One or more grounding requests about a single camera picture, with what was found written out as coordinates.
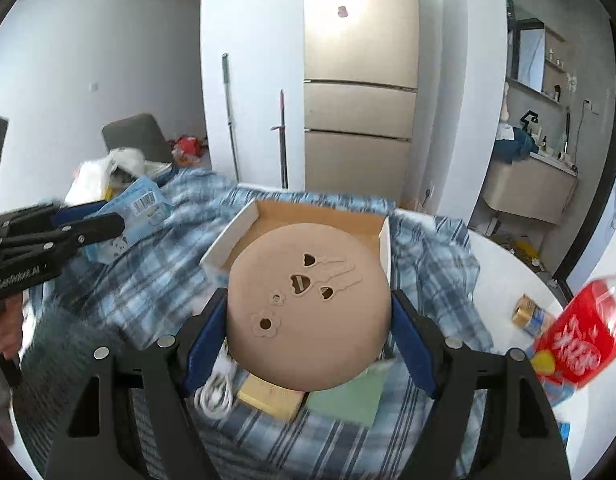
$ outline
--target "barcode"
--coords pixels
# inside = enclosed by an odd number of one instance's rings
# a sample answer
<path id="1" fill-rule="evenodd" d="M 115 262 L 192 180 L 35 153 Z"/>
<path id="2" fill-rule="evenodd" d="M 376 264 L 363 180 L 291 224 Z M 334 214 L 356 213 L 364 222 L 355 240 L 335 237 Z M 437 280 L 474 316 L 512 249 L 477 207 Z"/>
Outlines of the barcode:
<path id="1" fill-rule="evenodd" d="M 152 204 L 154 204 L 154 193 L 149 191 L 145 195 L 139 197 L 132 204 L 135 215 L 139 215 L 146 211 Z"/>

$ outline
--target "open box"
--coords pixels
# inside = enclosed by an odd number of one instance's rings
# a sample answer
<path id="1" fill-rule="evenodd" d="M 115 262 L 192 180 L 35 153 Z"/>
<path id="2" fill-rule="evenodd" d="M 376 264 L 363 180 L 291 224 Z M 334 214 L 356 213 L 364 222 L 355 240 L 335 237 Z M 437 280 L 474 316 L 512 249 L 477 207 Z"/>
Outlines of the open box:
<path id="1" fill-rule="evenodd" d="M 328 207 L 251 200 L 210 246 L 200 265 L 210 277 L 226 276 L 237 256 L 260 236 L 290 224 L 324 224 L 341 229 L 373 253 L 390 283 L 390 228 L 386 216 Z"/>

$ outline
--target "gray chair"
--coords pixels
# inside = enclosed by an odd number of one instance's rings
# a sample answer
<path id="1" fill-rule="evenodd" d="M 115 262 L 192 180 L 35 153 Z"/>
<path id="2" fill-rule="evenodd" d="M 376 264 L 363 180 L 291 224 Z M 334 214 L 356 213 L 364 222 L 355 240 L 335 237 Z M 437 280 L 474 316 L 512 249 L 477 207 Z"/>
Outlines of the gray chair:
<path id="1" fill-rule="evenodd" d="M 108 151 L 114 148 L 137 148 L 142 150 L 146 160 L 173 162 L 170 145 L 150 114 L 139 114 L 107 124 L 101 135 Z"/>

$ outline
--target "table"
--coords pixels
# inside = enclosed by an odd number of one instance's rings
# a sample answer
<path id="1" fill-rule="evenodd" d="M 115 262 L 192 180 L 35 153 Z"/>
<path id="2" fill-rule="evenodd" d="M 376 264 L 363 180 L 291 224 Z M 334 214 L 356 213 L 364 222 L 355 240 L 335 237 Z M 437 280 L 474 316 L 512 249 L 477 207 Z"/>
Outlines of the table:
<path id="1" fill-rule="evenodd" d="M 432 216 L 402 209 L 398 209 L 397 214 L 420 222 L 431 230 L 435 229 Z M 497 244 L 480 234 L 470 232 L 470 245 L 482 268 L 473 293 L 473 301 L 486 328 L 492 335 L 495 349 L 505 352 L 512 347 L 527 348 L 533 340 L 532 337 L 511 321 L 512 311 L 519 298 L 527 294 L 543 309 L 555 316 L 562 311 L 559 301 L 534 272 Z M 554 412 L 557 420 L 570 423 L 566 455 L 570 469 L 572 469 L 586 431 L 587 389 L 584 388 L 569 400 L 562 402 Z M 23 445 L 16 423 L 14 425 L 15 443 L 10 448 L 11 453 L 33 480 L 42 480 Z"/>

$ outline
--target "coiled white cord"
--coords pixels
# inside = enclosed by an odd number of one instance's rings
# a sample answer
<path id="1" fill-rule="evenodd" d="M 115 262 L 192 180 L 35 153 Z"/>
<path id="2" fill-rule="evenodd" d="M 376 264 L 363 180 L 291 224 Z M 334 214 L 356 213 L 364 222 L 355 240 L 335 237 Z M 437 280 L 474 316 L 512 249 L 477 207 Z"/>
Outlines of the coiled white cord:
<path id="1" fill-rule="evenodd" d="M 226 342 L 222 345 L 209 379 L 195 392 L 195 407 L 208 418 L 219 420 L 232 410 L 232 378 L 237 364 L 228 356 Z"/>

